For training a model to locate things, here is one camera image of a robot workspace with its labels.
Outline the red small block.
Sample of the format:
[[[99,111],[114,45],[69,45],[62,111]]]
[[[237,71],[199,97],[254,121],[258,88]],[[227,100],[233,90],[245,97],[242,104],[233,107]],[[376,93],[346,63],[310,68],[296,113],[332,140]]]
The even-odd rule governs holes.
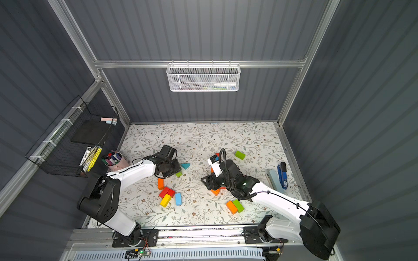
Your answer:
[[[167,191],[167,194],[168,194],[171,198],[174,198],[174,197],[175,197],[176,192],[175,192],[174,190],[172,190],[172,189],[169,189],[169,190]]]

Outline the red long block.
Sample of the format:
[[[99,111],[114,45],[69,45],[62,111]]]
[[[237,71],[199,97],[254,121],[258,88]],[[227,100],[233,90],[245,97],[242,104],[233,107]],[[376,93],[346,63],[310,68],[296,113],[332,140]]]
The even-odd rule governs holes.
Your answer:
[[[168,187],[165,187],[161,192],[160,192],[160,194],[159,194],[159,197],[161,198],[161,199],[163,199],[166,195],[167,195],[167,193],[168,192],[170,192],[170,189],[168,188]]]

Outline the light blue block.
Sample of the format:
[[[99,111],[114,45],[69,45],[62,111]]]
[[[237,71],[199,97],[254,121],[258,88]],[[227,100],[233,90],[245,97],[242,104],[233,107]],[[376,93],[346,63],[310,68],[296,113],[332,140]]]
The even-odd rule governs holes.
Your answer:
[[[175,203],[177,206],[182,205],[182,196],[181,196],[181,193],[179,192],[175,194]]]

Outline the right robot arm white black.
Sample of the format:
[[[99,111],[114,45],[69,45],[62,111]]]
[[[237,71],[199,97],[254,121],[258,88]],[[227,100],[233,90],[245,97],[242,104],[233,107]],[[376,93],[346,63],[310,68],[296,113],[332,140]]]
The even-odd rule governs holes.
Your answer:
[[[213,172],[201,181],[208,190],[224,187],[234,198],[266,206],[290,221],[290,228],[285,230],[272,215],[266,215],[258,225],[262,241],[300,241],[322,260],[328,260],[334,254],[341,229],[322,202],[301,201],[278,192],[258,179],[244,175],[232,160],[221,160],[214,155],[207,162]]]

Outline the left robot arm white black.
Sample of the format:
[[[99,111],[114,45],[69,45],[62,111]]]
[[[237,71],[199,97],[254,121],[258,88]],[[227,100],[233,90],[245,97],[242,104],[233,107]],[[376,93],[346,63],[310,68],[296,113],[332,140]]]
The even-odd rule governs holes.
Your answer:
[[[77,203],[77,209],[119,234],[131,237],[134,231],[140,229],[140,225],[119,207],[120,194],[142,179],[151,176],[168,178],[180,171],[177,150],[164,145],[160,152],[124,169],[104,175],[92,174]]]

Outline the green block bottom pair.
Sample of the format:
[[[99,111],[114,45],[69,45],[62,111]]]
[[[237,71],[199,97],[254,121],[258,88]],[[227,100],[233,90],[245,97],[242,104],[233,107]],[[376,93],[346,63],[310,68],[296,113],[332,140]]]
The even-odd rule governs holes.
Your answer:
[[[236,209],[237,209],[237,211],[238,211],[239,213],[241,213],[242,211],[244,211],[244,207],[243,207],[243,205],[240,203],[240,201],[239,201],[239,200],[234,200],[234,201],[233,201],[233,204],[234,204],[234,206],[236,207]]]

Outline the orange block bottom pair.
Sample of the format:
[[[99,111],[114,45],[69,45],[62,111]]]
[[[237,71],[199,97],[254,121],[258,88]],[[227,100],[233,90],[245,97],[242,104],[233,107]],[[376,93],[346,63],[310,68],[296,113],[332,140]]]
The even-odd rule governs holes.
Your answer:
[[[238,212],[237,207],[234,205],[234,203],[232,201],[228,201],[226,203],[226,206],[227,206],[228,210],[231,212],[231,214],[236,214]]]

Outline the orange block centre low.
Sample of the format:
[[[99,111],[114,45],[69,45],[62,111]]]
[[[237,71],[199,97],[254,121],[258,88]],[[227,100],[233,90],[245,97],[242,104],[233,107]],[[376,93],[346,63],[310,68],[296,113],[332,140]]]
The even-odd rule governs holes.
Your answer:
[[[221,190],[220,189],[217,189],[217,190],[212,189],[211,192],[216,196],[221,192]]]

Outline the yellow block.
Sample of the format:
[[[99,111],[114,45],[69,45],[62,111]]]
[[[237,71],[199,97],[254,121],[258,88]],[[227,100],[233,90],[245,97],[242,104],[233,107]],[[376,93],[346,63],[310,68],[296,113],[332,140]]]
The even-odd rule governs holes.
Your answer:
[[[163,208],[166,208],[166,207],[167,207],[167,205],[169,204],[169,202],[171,201],[171,199],[172,199],[172,197],[171,197],[170,195],[165,194],[165,195],[164,195],[164,197],[163,197],[163,199],[162,199],[162,200],[161,200],[161,202],[160,202],[160,205],[161,205]]]

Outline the blue stapler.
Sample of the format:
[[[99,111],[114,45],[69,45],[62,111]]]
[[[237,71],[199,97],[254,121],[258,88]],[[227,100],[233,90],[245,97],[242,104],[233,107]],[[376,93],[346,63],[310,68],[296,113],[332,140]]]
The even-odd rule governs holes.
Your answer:
[[[287,180],[287,167],[285,162],[281,162],[278,165],[278,176],[279,182],[281,187],[286,190],[288,188],[288,180]]]

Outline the pink pen cup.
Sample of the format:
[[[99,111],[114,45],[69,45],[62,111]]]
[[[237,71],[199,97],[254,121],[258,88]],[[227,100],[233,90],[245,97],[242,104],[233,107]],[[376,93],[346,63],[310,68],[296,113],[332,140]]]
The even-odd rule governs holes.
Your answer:
[[[103,155],[101,159],[110,171],[119,171],[130,166],[129,162],[120,152],[111,151]]]

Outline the yellow highlighter pack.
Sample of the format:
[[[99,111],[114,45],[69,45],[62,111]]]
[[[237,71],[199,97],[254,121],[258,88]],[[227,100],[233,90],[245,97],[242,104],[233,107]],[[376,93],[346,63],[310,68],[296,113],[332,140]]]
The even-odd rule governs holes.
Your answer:
[[[102,147],[100,146],[96,146],[91,150],[84,164],[84,168],[83,168],[84,172],[89,172],[94,167],[97,159],[99,158],[101,154],[101,151],[102,151]]]

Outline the black notebook in basket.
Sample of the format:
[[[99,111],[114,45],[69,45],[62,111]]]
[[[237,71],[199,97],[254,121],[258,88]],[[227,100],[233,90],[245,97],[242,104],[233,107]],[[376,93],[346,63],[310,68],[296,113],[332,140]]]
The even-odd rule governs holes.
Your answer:
[[[77,129],[70,141],[87,145],[104,145],[114,129],[113,124],[88,120]]]

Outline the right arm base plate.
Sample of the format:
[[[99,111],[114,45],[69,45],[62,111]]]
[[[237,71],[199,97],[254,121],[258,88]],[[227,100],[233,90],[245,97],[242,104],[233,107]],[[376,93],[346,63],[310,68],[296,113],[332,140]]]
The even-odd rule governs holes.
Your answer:
[[[275,239],[270,236],[265,229],[258,229],[257,226],[246,226],[243,228],[241,235],[244,237],[246,244],[284,244],[288,243],[288,239]]]

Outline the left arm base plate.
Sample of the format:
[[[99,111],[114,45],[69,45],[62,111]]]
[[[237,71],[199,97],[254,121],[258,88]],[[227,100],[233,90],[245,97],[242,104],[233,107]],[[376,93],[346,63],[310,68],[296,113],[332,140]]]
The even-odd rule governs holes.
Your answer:
[[[144,248],[154,247],[157,244],[159,230],[135,229],[129,236],[123,236],[117,231],[112,234],[113,248]]]

